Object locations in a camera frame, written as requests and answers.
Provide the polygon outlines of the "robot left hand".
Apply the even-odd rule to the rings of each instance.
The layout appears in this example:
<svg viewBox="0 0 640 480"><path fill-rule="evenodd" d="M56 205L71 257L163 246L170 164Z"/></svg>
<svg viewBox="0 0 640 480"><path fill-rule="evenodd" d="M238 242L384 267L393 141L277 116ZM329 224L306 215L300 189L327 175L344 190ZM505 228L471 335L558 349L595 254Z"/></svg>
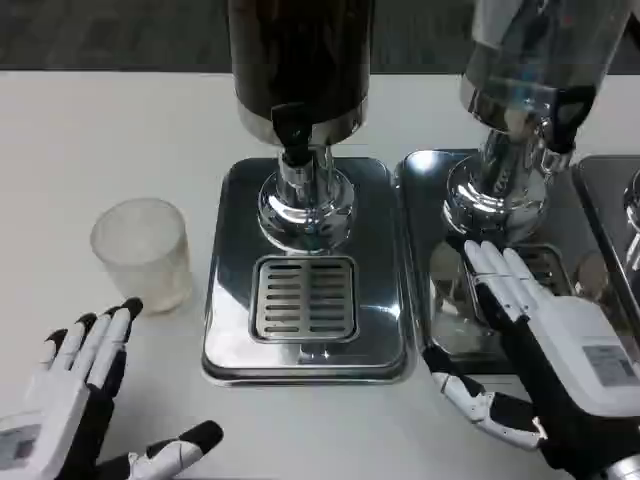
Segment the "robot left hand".
<svg viewBox="0 0 640 480"><path fill-rule="evenodd" d="M130 297L47 337L22 409L1 418L2 478L172 479L222 442L223 428L205 420L141 453L99 459L142 310Z"/></svg>

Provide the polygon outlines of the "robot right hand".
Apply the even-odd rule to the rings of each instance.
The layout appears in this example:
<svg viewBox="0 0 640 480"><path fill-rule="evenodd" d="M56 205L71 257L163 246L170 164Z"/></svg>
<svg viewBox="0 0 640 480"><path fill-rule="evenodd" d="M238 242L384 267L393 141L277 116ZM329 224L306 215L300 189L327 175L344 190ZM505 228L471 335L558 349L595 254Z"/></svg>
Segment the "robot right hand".
<svg viewBox="0 0 640 480"><path fill-rule="evenodd" d="M490 391L429 342L439 392L484 434L574 479L639 476L639 364L596 303L545 288L513 248L464 240L482 313L528 397Z"/></svg>

